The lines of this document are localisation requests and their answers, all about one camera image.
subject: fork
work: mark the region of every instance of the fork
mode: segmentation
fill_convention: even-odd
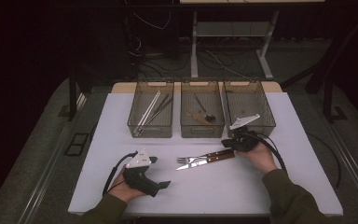
[[[198,157],[178,157],[176,159],[176,161],[178,163],[182,163],[182,164],[189,164],[195,160],[198,160],[198,159],[206,159],[208,158],[207,156],[198,156]]]

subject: hand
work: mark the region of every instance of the hand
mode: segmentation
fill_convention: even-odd
[[[258,143],[255,148],[249,152],[237,151],[237,154],[248,158],[252,165],[265,175],[266,173],[278,169],[272,158],[271,151],[262,143]]]
[[[124,165],[116,179],[113,181],[112,186],[115,187],[110,189],[107,193],[116,196],[125,203],[128,203],[134,198],[144,196],[145,193],[141,192],[138,189],[132,189],[130,186],[127,185],[123,177],[123,172],[125,169],[126,167]]]

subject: gray translucent bin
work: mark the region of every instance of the gray translucent bin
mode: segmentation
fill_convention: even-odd
[[[232,136],[229,129],[237,118],[245,118],[258,114],[256,119],[246,127],[249,131],[255,131],[269,136],[275,128],[275,119],[269,108],[269,102],[259,80],[225,80],[223,84],[223,105],[228,137]]]
[[[205,112],[215,116],[207,121]],[[225,127],[219,83],[216,78],[188,77],[181,83],[181,134],[184,138],[220,138]]]
[[[128,119],[132,137],[172,137],[173,85],[173,78],[139,78]]]

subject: dark background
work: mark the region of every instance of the dark background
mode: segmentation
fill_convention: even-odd
[[[48,1],[0,0],[0,186],[49,97],[68,78],[69,71],[75,71],[82,91],[134,77],[128,37],[120,34],[126,30],[146,35],[148,31],[137,23],[130,30],[123,27],[118,20],[122,16],[126,14],[61,11]],[[191,13],[175,14],[169,32],[158,41],[173,57],[175,38],[190,36],[184,28],[191,27],[188,16]],[[323,7],[284,9],[274,39],[334,40],[352,28],[353,18],[358,18],[358,1],[326,1]],[[358,108],[358,32],[332,74]]]

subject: spoon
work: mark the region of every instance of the spoon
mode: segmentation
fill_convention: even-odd
[[[197,97],[196,93],[193,92],[193,95],[196,98],[197,103],[199,103],[201,109],[205,112],[205,119],[209,122],[214,122],[216,120],[216,117],[214,115],[208,114],[208,112],[206,112],[206,109],[201,104],[199,97]]]

